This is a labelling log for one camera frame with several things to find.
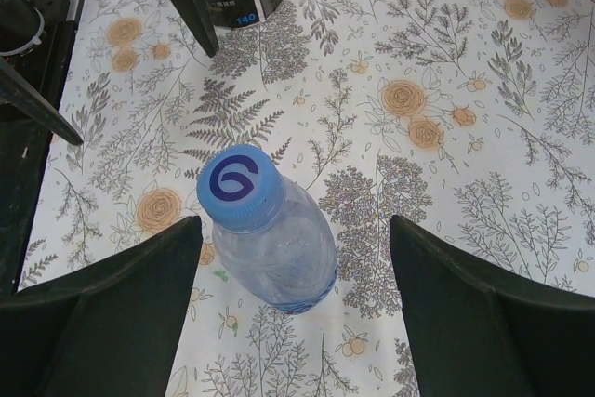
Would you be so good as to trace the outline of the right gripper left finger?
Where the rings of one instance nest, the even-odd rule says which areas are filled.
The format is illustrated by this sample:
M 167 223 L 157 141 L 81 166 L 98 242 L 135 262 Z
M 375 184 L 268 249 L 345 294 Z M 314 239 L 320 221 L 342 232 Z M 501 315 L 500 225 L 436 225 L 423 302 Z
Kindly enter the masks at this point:
M 184 218 L 2 299 L 2 395 L 165 395 L 202 244 Z

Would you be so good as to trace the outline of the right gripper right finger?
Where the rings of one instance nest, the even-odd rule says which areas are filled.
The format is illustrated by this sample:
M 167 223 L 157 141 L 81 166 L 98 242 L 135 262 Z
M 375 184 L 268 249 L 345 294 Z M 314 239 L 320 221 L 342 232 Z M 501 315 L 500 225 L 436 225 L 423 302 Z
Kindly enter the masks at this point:
M 423 396 L 591 396 L 594 299 L 393 216 L 390 252 Z

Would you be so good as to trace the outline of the small blue-label water bottle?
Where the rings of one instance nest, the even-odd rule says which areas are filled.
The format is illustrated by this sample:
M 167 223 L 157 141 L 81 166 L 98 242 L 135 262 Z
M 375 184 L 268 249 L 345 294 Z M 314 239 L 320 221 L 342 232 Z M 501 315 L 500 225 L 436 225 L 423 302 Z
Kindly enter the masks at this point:
M 285 199 L 273 222 L 256 232 L 236 233 L 212 221 L 212 240 L 221 264 L 245 290 L 278 311 L 301 314 L 333 288 L 337 248 L 319 206 L 279 173 Z

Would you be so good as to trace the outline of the blue bottle cap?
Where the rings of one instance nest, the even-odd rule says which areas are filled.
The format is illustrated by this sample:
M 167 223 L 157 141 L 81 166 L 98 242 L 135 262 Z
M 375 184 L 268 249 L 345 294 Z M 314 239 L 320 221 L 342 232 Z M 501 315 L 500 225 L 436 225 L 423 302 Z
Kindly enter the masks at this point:
M 197 180 L 200 205 L 228 232 L 256 232 L 279 214 L 285 199 L 282 175 L 260 148 L 232 146 L 203 169 Z

